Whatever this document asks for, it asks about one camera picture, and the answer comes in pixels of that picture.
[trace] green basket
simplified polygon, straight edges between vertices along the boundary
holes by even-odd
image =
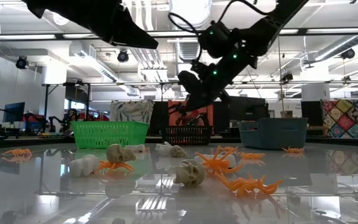
[[[149,124],[137,121],[74,121],[78,148],[107,148],[144,144]]]

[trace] monitor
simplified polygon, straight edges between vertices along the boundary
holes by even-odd
[[[24,102],[5,105],[4,122],[22,121],[24,114]]]

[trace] black basket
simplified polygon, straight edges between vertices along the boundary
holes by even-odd
[[[211,140],[212,127],[168,126],[162,131],[162,139],[171,145],[207,146]]]

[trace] blue bin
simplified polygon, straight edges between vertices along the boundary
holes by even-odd
[[[242,123],[241,143],[257,149],[304,147],[308,118],[262,118],[257,124]]]

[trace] orange plastic spider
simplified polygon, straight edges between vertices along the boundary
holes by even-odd
[[[236,195],[238,197],[247,195],[248,191],[253,191],[254,189],[259,189],[261,192],[267,195],[271,195],[276,192],[278,185],[283,182],[283,180],[279,180],[274,184],[264,186],[264,182],[266,179],[265,175],[259,180],[253,179],[252,176],[249,174],[248,180],[240,177],[237,180],[233,180],[231,182],[227,181],[227,179],[222,174],[215,174],[215,176],[218,177],[229,190],[237,191]]]
[[[288,147],[288,149],[284,149],[284,148],[282,148],[282,149],[288,153],[304,153],[305,152],[304,147],[303,148]]]
[[[218,174],[222,174],[222,173],[233,173],[233,172],[237,172],[241,169],[241,167],[243,166],[243,164],[234,167],[232,169],[229,169],[230,166],[230,162],[228,160],[225,160],[225,158],[228,155],[231,155],[234,153],[234,150],[231,150],[229,152],[227,152],[224,156],[222,156],[220,159],[217,159],[217,156],[219,155],[219,151],[220,151],[221,147],[218,147],[218,149],[215,152],[215,155],[212,159],[208,159],[205,156],[203,156],[202,154],[196,152],[197,156],[200,156],[200,158],[202,158],[205,162],[203,163],[203,165],[206,168],[206,172],[210,175],[214,175],[216,172]]]
[[[30,159],[31,159],[31,156],[32,156],[32,154],[27,156],[27,157],[25,157],[25,156],[14,156],[14,157],[12,157],[10,159],[7,159],[5,157],[2,157],[1,159],[4,160],[4,161],[7,161],[7,162],[15,162],[15,163],[19,164],[19,163],[22,163],[22,162],[29,162]]]
[[[13,150],[4,152],[1,155],[6,156],[6,155],[10,155],[10,154],[12,154],[13,156],[26,156],[26,154],[32,156],[30,149],[13,149]]]
[[[111,172],[111,171],[113,171],[114,169],[118,169],[118,168],[120,168],[120,167],[125,168],[125,169],[127,169],[127,170],[129,170],[129,171],[131,171],[131,172],[135,171],[135,169],[134,169],[131,165],[128,165],[128,164],[126,164],[125,162],[118,162],[118,163],[112,164],[112,163],[110,163],[109,161],[99,161],[99,169],[98,169],[98,172],[99,172],[100,170],[103,170],[103,169],[109,169],[109,170],[107,171],[107,173],[108,173],[108,172]]]
[[[242,159],[261,159],[265,156],[264,153],[244,153],[240,152]]]
[[[222,152],[230,152],[230,151],[233,151],[233,153],[237,154],[238,155],[238,146],[236,147],[231,147],[231,146],[225,146],[225,147],[221,147],[221,146],[218,146],[218,149],[221,150]]]

